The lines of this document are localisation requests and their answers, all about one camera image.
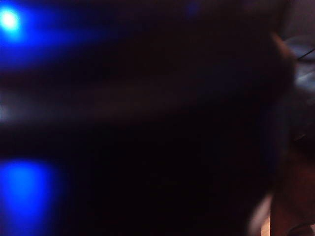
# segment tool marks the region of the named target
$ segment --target blue light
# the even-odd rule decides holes
[[[0,183],[4,235],[44,235],[52,198],[49,168],[30,161],[2,164]]]
[[[0,24],[5,31],[15,31],[19,28],[19,16],[12,9],[2,9],[0,12]]]

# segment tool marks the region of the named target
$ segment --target bright light spot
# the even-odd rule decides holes
[[[0,24],[4,30],[17,30],[19,27],[18,14],[11,9],[4,9],[0,12]]]
[[[49,167],[30,161],[0,165],[0,199],[5,236],[45,235],[43,226],[50,205]]]

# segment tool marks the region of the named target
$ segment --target blue led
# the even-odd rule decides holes
[[[12,9],[2,9],[0,11],[0,24],[5,31],[16,31],[19,28],[19,16]]]
[[[11,161],[0,166],[4,235],[45,235],[44,225],[51,200],[50,170],[30,161]]]

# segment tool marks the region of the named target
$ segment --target blurred object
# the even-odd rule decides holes
[[[253,212],[249,223],[249,236],[256,236],[262,230],[261,225],[262,222],[264,222],[265,219],[268,218],[271,201],[272,195],[268,194]]]
[[[59,164],[53,236],[243,236],[285,147],[292,55],[231,6],[131,5],[16,7],[0,153]]]
[[[267,218],[261,227],[261,236],[270,236],[270,209]]]
[[[48,235],[52,229],[52,207],[60,183],[43,161],[26,158],[0,163],[1,235]]]
[[[302,35],[289,38],[285,44],[291,49],[299,61],[315,62],[315,35]]]

